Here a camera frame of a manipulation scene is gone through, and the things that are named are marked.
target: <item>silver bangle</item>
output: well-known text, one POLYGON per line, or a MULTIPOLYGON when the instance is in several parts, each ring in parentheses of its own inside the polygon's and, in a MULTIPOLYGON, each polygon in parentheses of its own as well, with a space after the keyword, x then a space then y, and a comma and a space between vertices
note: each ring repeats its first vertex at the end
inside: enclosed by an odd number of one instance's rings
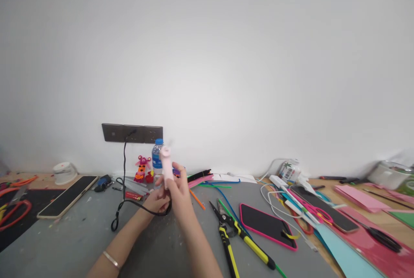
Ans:
POLYGON ((107 259, 108 259, 108 260, 110 260, 110 261, 111 261, 111 263, 115 265, 115 267, 116 267, 116 268, 118 268, 119 270, 121 269, 121 268, 120 268, 120 266, 119 266, 119 264, 118 264, 118 262, 117 262, 117 261, 115 261, 115 260, 113 259, 113 257, 111 257, 111 256, 108 254, 108 252, 103 251, 103 255, 105 255, 105 256, 107 257, 107 259))

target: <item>pink scissors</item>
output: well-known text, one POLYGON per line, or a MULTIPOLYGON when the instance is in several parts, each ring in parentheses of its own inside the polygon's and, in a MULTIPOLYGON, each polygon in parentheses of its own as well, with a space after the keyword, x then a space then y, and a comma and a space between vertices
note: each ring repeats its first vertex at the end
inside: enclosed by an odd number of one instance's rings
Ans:
POLYGON ((322 210, 321 208, 311 205, 310 203, 304 201, 299 196, 297 196, 296 199, 302 204, 302 206, 305 207, 306 210, 308 210, 311 214, 315 216, 315 218, 318 220, 319 223, 326 222, 329 225, 333 224, 332 217, 329 214, 327 214, 326 211, 322 210))

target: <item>wooden desk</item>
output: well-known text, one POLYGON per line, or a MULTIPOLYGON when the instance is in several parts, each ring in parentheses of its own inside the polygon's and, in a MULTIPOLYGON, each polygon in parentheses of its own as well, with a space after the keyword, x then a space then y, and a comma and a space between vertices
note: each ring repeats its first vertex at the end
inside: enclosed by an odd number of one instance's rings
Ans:
POLYGON ((10 172, 8 175, 0 177, 0 183, 15 182, 17 179, 27 180, 27 179, 34 177, 35 175, 37 175, 38 178, 34 180, 33 182, 31 182, 28 186, 28 188, 32 190, 44 190, 44 189, 65 190, 65 189, 70 188, 81 177, 81 175, 77 175, 73 181, 67 184, 56 185, 55 177, 53 174, 10 172))
MULTIPOLYGON (((367 217, 369 220, 371 220, 373 223, 377 224, 380 228, 383 230, 389 232, 393 237, 395 237, 397 240, 405 243, 410 248, 414 249, 414 230, 412 230, 407 225, 401 223, 397 219, 393 218, 389 214, 381 211, 378 213, 369 213, 368 211, 365 211, 364 209, 358 207, 354 203, 350 202, 346 198, 339 195, 337 192, 334 191, 335 185, 340 185, 340 183, 336 180, 319 180, 319 179, 311 179, 309 180, 309 183, 312 185, 325 185, 326 187, 320 192, 325 194, 327 197, 331 199, 331 201, 335 204, 347 204, 348 206, 354 208, 356 211, 367 217)), ((384 192, 375 188, 366 186, 364 184, 359 184, 353 186, 357 188, 358 190, 367 189, 371 190, 373 192, 376 192, 378 194, 383 194, 384 192)), ((378 197, 373 194, 367 193, 369 196, 382 201, 386 205, 390 206, 393 209, 399 209, 399 210, 408 210, 408 208, 401 206, 399 204, 396 204, 394 202, 391 202, 389 200, 383 199, 381 197, 378 197)), ((412 204, 408 202, 401 201, 404 204, 411 205, 412 204)), ((308 236, 312 243, 319 249, 319 253, 322 255, 322 257, 328 262, 328 264, 332 267, 332 269, 335 271, 335 273, 339 277, 345 278, 345 275, 343 274, 341 268, 336 263, 335 259, 329 254, 329 252, 325 249, 323 244, 317 239, 315 235, 308 236)))

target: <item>smartphone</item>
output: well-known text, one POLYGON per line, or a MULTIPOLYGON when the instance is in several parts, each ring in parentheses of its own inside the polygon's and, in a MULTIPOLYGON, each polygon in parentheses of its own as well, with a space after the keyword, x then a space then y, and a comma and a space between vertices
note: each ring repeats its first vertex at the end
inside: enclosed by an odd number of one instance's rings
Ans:
POLYGON ((334 226, 344 233, 352 233, 359 229, 359 226, 348 219, 346 216, 332 208, 326 202, 324 202, 319 197, 315 196, 312 193, 309 193, 305 188, 301 186, 292 186, 290 191, 294 192, 296 195, 301 197, 304 201, 310 203, 311 205, 321 208, 333 219, 334 226))
POLYGON ((97 176, 82 176, 70 188, 60 194, 37 218, 57 219, 62 217, 79 198, 96 182, 97 176))
POLYGON ((246 204, 240 204, 240 220, 247 229, 255 232, 269 240, 272 240, 285 248, 296 251, 298 246, 294 239, 290 239, 285 235, 292 235, 289 225, 267 213, 252 208, 246 204))

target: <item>pink phone case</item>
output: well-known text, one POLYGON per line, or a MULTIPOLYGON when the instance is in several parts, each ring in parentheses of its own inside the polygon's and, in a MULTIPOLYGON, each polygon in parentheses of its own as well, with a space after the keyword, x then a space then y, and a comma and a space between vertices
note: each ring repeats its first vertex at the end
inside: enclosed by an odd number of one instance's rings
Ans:
POLYGON ((242 215, 242 212, 241 212, 241 211, 242 211, 242 209, 241 209, 241 208, 242 208, 242 205, 245 205, 246 207, 252 208, 252 209, 254 209, 254 210, 256 210, 256 211, 259 211, 259 212, 261 212, 261 213, 263 213, 263 214, 266 214, 266 215, 268 215, 268 216, 270 216, 270 217, 272 217, 272 218, 274 218, 274 219, 276 219, 276 220, 280 220, 280 221, 282 221, 282 223, 286 224, 286 226, 288 227, 289 232, 290 232, 290 235, 292 235, 292 231, 290 230, 289 224, 287 224, 285 221, 283 221, 283 220, 281 220, 281 219, 279 219, 279 218, 277 218, 277 217, 275 217, 275 216, 273 216, 273 215, 267 214, 267 213, 265 213, 265 212, 263 212, 263 211, 257 210, 256 208, 253 208, 253 207, 251 207, 251 206, 249 206, 249 205, 246 205, 246 204, 244 204, 244 203, 241 203, 241 204, 240 204, 240 221, 241 221, 241 223, 243 224, 243 226, 244 226, 245 228, 247 228, 249 231, 255 232, 255 233, 257 233, 257 234, 259 234, 259 235, 261 235, 261 236, 263 236, 263 237, 265 237, 265 238, 267 238, 267 239, 271 240, 271 241, 274 241, 275 243, 278 243, 279 245, 284 246, 285 248, 287 248, 287 249, 289 249, 289 250, 296 251, 296 250, 298 249, 298 244, 296 243, 296 241, 295 241, 294 239, 292 239, 292 240, 294 241, 294 243, 295 243, 296 247, 295 247, 295 248, 292 248, 291 246, 288 246, 288 245, 284 244, 283 242, 278 241, 277 239, 274 239, 274 238, 272 238, 272 237, 269 237, 269 236, 267 236, 266 234, 263 234, 263 233, 261 233, 261 232, 259 232, 259 231, 255 230, 254 228, 251 228, 251 227, 247 226, 246 224, 244 224, 244 222, 243 222, 243 215, 242 215))

